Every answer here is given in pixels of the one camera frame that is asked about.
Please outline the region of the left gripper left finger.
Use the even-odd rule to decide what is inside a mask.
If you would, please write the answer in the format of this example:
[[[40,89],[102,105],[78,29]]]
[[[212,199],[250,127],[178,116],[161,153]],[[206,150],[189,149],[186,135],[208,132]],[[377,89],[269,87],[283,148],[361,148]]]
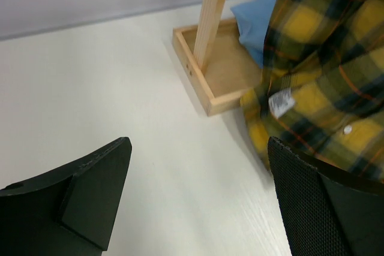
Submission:
[[[1,189],[1,255],[101,255],[109,247],[132,152],[120,137]]]

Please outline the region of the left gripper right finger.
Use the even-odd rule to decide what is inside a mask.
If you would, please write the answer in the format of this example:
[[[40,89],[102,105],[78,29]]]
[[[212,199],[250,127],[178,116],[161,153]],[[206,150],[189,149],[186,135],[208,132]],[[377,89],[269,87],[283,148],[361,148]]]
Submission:
[[[383,184],[276,137],[268,159],[292,255],[383,255]]]

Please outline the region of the yellow black plaid shirt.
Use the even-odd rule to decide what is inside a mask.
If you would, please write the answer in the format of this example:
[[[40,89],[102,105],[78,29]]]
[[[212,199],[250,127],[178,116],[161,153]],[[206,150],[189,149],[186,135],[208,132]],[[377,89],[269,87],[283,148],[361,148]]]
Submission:
[[[383,181],[383,0],[276,0],[262,81],[240,100],[265,167],[268,140]]]

